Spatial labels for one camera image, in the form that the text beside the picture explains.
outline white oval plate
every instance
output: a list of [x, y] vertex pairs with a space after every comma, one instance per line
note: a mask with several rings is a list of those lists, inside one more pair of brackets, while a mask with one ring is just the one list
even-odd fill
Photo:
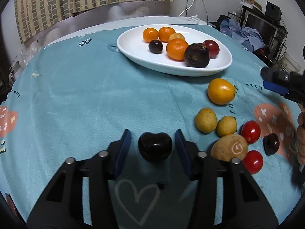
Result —
[[[214, 40], [219, 45], [220, 52], [215, 59], [210, 60], [206, 68], [187, 67], [184, 61], [175, 61], [167, 56], [167, 43], [163, 43], [163, 52], [161, 54], [153, 54], [149, 51], [148, 43], [142, 37], [143, 31], [148, 27], [157, 30], [161, 27], [172, 27], [176, 33], [181, 33], [185, 37], [189, 45], [203, 43], [205, 40]], [[117, 39], [116, 44], [118, 49], [133, 62], [155, 71], [178, 76], [210, 76], [225, 70], [232, 63], [230, 51], [219, 40], [198, 30], [176, 25], [155, 24], [135, 27], [122, 33]]]

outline human hand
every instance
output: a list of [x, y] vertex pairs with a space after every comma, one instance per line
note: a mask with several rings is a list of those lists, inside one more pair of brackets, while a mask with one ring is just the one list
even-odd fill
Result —
[[298, 116], [298, 129], [296, 130], [298, 134], [298, 141], [296, 142], [296, 146], [299, 150], [298, 152], [298, 162], [303, 165], [305, 164], [305, 113], [300, 113]]

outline white bedsheet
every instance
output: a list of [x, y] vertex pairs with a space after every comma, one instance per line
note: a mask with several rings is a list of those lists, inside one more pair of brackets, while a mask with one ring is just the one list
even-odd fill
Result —
[[132, 26], [142, 26], [149, 24], [198, 24], [198, 25], [207, 25], [205, 21], [200, 20], [198, 16], [192, 17], [170, 17], [170, 16], [143, 16], [137, 18], [124, 19], [120, 21], [108, 22], [93, 27], [88, 27], [74, 33], [70, 33], [66, 36], [63, 36], [59, 39], [54, 40], [50, 44], [67, 40], [73, 37], [80, 35], [95, 33], [103, 30], [111, 30], [122, 27], [132, 27]]

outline bucket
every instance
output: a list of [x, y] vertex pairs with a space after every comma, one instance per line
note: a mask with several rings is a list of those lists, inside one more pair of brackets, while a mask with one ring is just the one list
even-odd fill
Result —
[[284, 53], [280, 61], [279, 70], [284, 72], [300, 72], [301, 66], [299, 66], [290, 56], [288, 53]]

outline teal tablecloth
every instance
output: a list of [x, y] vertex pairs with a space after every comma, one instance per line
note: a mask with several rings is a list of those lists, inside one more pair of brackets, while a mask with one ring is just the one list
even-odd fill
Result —
[[[262, 135], [279, 134], [280, 154], [267, 157], [262, 139], [249, 150], [264, 157], [263, 169], [254, 179], [279, 221], [290, 213], [300, 198], [292, 183], [295, 157], [286, 150], [296, 141], [297, 104], [263, 88], [264, 64], [233, 39], [209, 26], [186, 26], [225, 44], [232, 65], [210, 77], [178, 77], [146, 69], [116, 48], [118, 36], [130, 27], [48, 45], [32, 59], [0, 107], [0, 137], [6, 147], [0, 155], [0, 189], [10, 193], [24, 219], [66, 158], [90, 158], [127, 128], [132, 144], [126, 165], [119, 179], [109, 182], [120, 228], [186, 228], [197, 183], [184, 175], [175, 148], [166, 161], [151, 164], [139, 154], [137, 142], [146, 131], [166, 132], [174, 139], [181, 129], [187, 140], [208, 150], [218, 139], [216, 133], [204, 135], [194, 125], [195, 115], [204, 107], [212, 108], [218, 119], [235, 116], [239, 127], [257, 120]], [[213, 105], [206, 95], [208, 83], [217, 77], [238, 89], [227, 106]], [[84, 217], [90, 223], [88, 181], [84, 183]], [[156, 183], [165, 189], [159, 190]], [[140, 196], [138, 203], [135, 194]], [[221, 214], [219, 185], [216, 223]]]

